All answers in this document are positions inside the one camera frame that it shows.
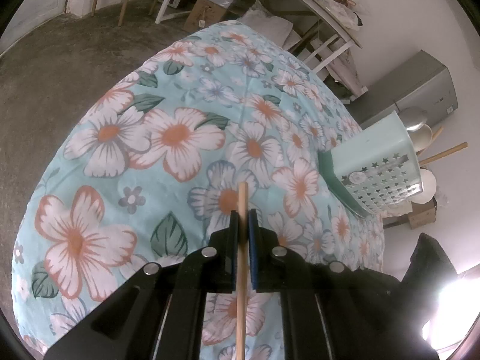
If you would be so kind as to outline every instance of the silver screw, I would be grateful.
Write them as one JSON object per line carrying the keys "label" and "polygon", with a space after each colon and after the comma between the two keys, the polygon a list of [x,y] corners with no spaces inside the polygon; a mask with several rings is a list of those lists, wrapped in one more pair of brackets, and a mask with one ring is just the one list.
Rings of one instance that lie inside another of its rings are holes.
{"label": "silver screw", "polygon": [[217,254],[217,249],[213,246],[207,246],[202,249],[202,256],[203,257],[213,257]]}
{"label": "silver screw", "polygon": [[328,267],[336,274],[340,274],[345,270],[345,266],[340,261],[333,261],[328,265]]}
{"label": "silver screw", "polygon": [[159,271],[159,267],[154,262],[149,262],[146,266],[143,267],[143,271],[146,275],[155,275]]}
{"label": "silver screw", "polygon": [[275,257],[283,257],[287,254],[287,249],[285,249],[283,246],[275,246],[272,249],[272,254]]}

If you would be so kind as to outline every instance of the wooden chopstick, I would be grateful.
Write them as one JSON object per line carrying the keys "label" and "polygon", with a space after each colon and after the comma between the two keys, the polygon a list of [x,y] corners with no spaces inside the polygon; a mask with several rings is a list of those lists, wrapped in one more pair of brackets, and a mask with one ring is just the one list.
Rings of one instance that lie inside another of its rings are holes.
{"label": "wooden chopstick", "polygon": [[443,158],[443,157],[447,157],[448,155],[453,154],[453,153],[455,153],[455,152],[457,152],[457,151],[459,151],[459,150],[465,149],[465,147],[468,147],[468,146],[469,146],[468,142],[463,142],[463,143],[461,143],[461,144],[459,144],[459,145],[457,145],[457,146],[454,146],[454,147],[452,147],[452,148],[450,148],[450,149],[448,149],[448,150],[445,150],[445,151],[443,151],[443,152],[441,152],[441,153],[438,153],[438,154],[436,154],[436,155],[433,155],[433,156],[431,156],[431,157],[428,157],[428,158],[420,161],[418,164],[419,164],[421,167],[423,167],[424,165],[429,164],[430,162],[439,160],[440,158]]}
{"label": "wooden chopstick", "polygon": [[442,133],[442,131],[443,131],[443,126],[440,126],[440,128],[438,130],[436,130],[436,132],[431,136],[431,140],[430,140],[430,143],[428,144],[428,146],[425,149],[419,150],[417,152],[417,157],[419,155],[421,155],[425,150],[428,149],[428,147],[435,141],[435,139],[438,138],[438,136]]}
{"label": "wooden chopstick", "polygon": [[237,360],[245,360],[247,327],[247,218],[248,184],[238,185],[238,250],[237,250]]}

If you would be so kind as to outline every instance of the concrete floor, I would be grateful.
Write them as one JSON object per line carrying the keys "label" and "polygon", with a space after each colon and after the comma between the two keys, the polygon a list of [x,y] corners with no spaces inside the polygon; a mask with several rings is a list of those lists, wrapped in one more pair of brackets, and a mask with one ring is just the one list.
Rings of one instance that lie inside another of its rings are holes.
{"label": "concrete floor", "polygon": [[95,17],[58,16],[0,59],[0,307],[15,326],[11,257],[32,192],[56,150],[91,105],[156,52],[187,35],[184,17],[148,16],[148,1]]}

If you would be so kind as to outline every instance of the white door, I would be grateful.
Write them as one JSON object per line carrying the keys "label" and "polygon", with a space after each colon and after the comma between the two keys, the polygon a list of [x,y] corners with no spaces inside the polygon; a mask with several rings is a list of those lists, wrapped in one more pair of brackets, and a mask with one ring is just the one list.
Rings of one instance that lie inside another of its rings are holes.
{"label": "white door", "polygon": [[24,0],[0,38],[0,54],[45,21],[65,10],[66,0]]}

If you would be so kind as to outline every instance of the gray refrigerator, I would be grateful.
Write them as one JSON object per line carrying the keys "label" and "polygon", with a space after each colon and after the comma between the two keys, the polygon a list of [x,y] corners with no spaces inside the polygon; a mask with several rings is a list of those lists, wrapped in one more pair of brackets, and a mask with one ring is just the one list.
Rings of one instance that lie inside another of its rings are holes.
{"label": "gray refrigerator", "polygon": [[366,128],[392,111],[413,106],[427,111],[429,126],[458,108],[448,68],[423,50],[371,85],[366,93],[346,107],[357,123]]}

